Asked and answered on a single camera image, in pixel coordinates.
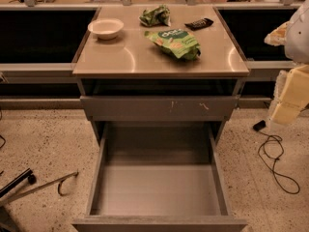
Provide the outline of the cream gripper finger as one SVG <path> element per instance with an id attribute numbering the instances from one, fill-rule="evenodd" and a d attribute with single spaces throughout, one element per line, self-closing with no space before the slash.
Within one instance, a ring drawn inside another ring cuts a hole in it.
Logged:
<path id="1" fill-rule="evenodd" d="M 289 22 L 284 22 L 279 27 L 268 33 L 264 42 L 273 46 L 285 45 L 288 24 Z"/>

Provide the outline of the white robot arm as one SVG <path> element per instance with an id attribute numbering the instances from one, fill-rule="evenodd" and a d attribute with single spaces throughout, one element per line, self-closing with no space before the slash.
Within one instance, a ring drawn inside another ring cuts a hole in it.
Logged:
<path id="1" fill-rule="evenodd" d="M 286 57 L 300 64 L 279 73 L 268 111 L 271 123 L 288 125 L 309 104 L 309 0 L 305 0 L 289 21 L 267 34 L 264 42 L 283 45 Z"/>

